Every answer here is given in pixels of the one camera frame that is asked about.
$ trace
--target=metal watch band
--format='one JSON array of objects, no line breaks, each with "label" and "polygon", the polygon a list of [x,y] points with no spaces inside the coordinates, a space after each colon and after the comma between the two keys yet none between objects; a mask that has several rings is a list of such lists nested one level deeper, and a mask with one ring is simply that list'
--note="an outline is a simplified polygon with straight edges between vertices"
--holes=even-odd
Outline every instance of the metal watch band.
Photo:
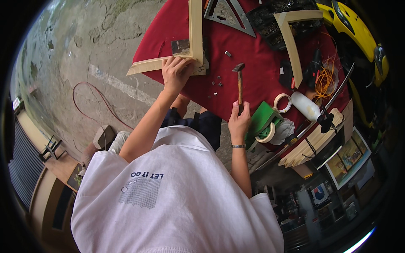
[{"label": "metal watch band", "polygon": [[246,148],[246,144],[243,145],[232,145],[233,149],[237,149],[237,148]]}]

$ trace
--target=green tool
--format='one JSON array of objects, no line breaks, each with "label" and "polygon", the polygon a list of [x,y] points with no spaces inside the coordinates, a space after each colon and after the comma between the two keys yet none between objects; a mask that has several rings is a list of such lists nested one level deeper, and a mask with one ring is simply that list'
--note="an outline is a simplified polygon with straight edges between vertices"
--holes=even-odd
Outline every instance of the green tool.
[{"label": "green tool", "polygon": [[284,118],[276,109],[263,101],[252,115],[250,126],[245,136],[246,150],[252,151],[257,144],[256,136],[263,139],[269,134],[271,122],[277,127],[283,120]]}]

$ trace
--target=red cloth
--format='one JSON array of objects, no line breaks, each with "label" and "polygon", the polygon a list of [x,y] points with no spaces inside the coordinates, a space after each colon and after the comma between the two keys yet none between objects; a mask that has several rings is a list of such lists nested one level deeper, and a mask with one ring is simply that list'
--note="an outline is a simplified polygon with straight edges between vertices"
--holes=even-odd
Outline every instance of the red cloth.
[{"label": "red cloth", "polygon": [[[248,0],[239,0],[239,3],[245,12],[259,5],[257,1]],[[245,63],[245,68],[242,71],[243,99],[250,102],[251,114],[256,111],[262,101],[273,106],[275,97],[280,93],[292,94],[290,89],[281,86],[278,82],[280,61],[284,58],[288,59],[286,50],[271,50],[257,32],[256,38],[254,38],[234,28],[204,18],[202,28],[203,36],[209,38],[208,50],[211,73],[210,75],[190,77],[181,92],[183,95],[228,121],[232,111],[232,103],[238,100],[238,78],[237,73],[232,72],[232,69],[241,62]],[[297,42],[303,70],[312,60],[318,41],[324,59],[337,55],[330,36],[323,33],[327,33],[324,26]],[[172,54],[171,41],[187,38],[189,38],[188,0],[168,0],[145,32],[133,62],[170,56]],[[232,56],[228,57],[224,53],[225,51],[229,51]],[[336,60],[335,65],[341,69],[339,59]],[[163,84],[160,70],[149,71],[144,74]],[[340,70],[340,83],[344,77],[343,71]],[[304,94],[307,89],[303,82],[298,91]],[[347,87],[345,87],[329,111],[334,107],[342,111],[348,102],[349,94]],[[279,108],[284,108],[286,104],[286,101],[279,103]],[[305,116],[293,106],[282,116],[292,120],[296,128],[306,120]],[[267,144],[266,147],[270,150],[276,148],[270,144]]]}]

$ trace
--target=stained concrete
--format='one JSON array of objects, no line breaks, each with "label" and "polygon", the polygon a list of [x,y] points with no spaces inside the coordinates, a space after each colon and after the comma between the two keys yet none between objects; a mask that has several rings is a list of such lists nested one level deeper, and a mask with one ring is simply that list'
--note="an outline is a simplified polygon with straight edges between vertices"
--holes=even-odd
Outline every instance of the stained concrete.
[{"label": "stained concrete", "polygon": [[[135,127],[163,90],[143,74],[126,76],[145,31],[166,0],[54,0],[33,23],[15,64],[15,88],[34,123],[48,138],[56,135],[79,158],[99,124],[74,106],[73,87],[86,81],[97,87],[115,114]],[[114,131],[130,131],[106,108],[96,90],[79,85],[77,106]],[[191,102],[186,117],[200,106]],[[222,123],[217,156],[231,165],[230,135]],[[271,153],[248,155],[254,169]]]}]

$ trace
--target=white t-shirt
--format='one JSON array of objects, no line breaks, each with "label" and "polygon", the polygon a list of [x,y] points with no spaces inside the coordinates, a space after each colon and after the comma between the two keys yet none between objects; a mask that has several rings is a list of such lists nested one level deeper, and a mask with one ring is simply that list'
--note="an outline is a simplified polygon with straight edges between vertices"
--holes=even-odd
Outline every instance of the white t-shirt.
[{"label": "white t-shirt", "polygon": [[130,164],[94,154],[71,220],[81,252],[276,252],[283,235],[266,193],[248,199],[206,138],[162,128]]}]

